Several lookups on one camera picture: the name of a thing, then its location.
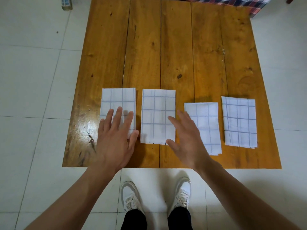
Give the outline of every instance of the forearm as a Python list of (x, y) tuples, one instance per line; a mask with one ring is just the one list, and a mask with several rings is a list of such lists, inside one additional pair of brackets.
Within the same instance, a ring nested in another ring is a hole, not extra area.
[(208, 160), (196, 169), (228, 214), (243, 229), (299, 229), (253, 194), (222, 166)]
[(26, 230), (81, 229), (95, 202), (114, 173), (89, 167), (85, 173), (45, 210)]

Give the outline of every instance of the white napkin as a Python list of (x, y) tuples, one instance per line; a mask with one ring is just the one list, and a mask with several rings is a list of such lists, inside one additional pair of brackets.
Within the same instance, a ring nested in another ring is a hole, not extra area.
[(175, 140), (175, 127), (167, 116), (176, 116), (176, 91), (143, 89), (141, 115), (141, 143), (166, 145)]
[(185, 111), (196, 124), (209, 155), (222, 153), (217, 102), (185, 103)]
[(225, 144), (256, 148), (257, 126), (254, 99), (222, 97)]
[(120, 123), (121, 127), (129, 111), (133, 111), (134, 116), (128, 133), (128, 138), (130, 138), (132, 131), (136, 129), (135, 98), (136, 98), (135, 88), (103, 88), (102, 97), (101, 97), (101, 106), (100, 106), (100, 119), (106, 119), (106, 115), (110, 108), (114, 110), (113, 113), (114, 117), (117, 108), (121, 106), (123, 109), (121, 123)]

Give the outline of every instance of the table top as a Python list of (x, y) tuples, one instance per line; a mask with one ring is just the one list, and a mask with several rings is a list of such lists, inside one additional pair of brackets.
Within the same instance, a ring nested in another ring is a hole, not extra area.
[[(247, 9), (173, 0), (92, 0), (63, 166), (94, 160), (102, 88), (176, 90), (185, 102), (218, 102), (224, 168), (280, 169), (267, 95)], [(256, 101), (258, 147), (225, 145), (221, 96)], [(169, 146), (136, 142), (127, 167), (185, 168)]]

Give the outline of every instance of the person's left arm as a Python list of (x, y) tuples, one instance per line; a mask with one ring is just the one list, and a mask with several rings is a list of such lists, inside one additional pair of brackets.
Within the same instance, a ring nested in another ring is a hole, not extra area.
[(110, 109), (98, 129), (97, 158), (85, 173), (58, 200), (34, 220), (25, 230), (36, 229), (81, 229), (97, 199), (114, 175), (127, 165), (134, 151), (139, 131), (134, 130), (127, 141), (133, 119), (129, 112), (121, 129), (119, 128), (122, 108), (113, 118)]

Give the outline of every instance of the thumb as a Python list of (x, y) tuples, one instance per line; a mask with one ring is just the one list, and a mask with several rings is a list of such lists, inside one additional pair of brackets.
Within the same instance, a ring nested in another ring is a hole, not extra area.
[(167, 139), (166, 143), (171, 147), (175, 154), (177, 154), (180, 150), (180, 146), (176, 144), (173, 140)]
[(136, 143), (136, 140), (138, 139), (138, 135), (139, 135), (139, 131), (138, 130), (134, 130), (131, 135), (130, 135), (130, 139), (129, 139), (129, 146), (128, 146), (128, 150), (130, 151), (134, 151), (134, 146)]

